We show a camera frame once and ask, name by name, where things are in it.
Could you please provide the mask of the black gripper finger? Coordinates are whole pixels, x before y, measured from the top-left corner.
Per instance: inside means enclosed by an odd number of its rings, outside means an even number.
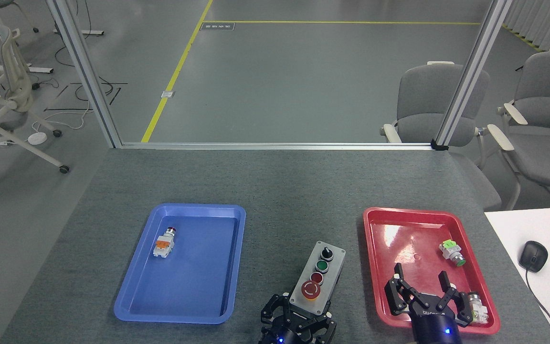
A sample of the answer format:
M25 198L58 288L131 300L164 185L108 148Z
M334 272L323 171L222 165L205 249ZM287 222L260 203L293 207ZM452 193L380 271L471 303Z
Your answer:
M384 291L389 310L395 316L408 313L409 311L405 311L405 309L406 307L411 308L412 302L419 303L423 307L423 296L404 279L401 263L395 264L394 276L385 285Z
M303 311L303 343L304 344L329 344L334 337L337 323L332 320L332 315L325 308L319 315Z
M260 344L273 344L273 319L283 316L287 323L291 323L292 311L288 292L282 295L274 294L262 308L260 320L264 326L261 328Z
M441 271L438 275L439 283L444 295L437 303L437 311L443 312L445 307L449 305L449 302L453 299L456 305L457 314L455 316L455 322L458 326L467 327L471 324L472 312L471 305L469 303L469 297L466 292L459 292L452 283L449 281L449 277L446 271Z

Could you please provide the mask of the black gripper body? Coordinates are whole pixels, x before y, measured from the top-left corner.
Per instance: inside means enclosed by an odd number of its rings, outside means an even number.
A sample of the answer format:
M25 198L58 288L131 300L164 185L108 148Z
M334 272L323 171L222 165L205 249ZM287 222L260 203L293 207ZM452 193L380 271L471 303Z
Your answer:
M273 319L273 343L274 344L314 344L315 336L310 329L305 328L299 331L301 323L313 320L313 318L304 318L293 316L291 323L287 323L283 316Z
M411 327L417 344L461 344L454 312L447 306L438 307L438 301L412 301L410 303Z

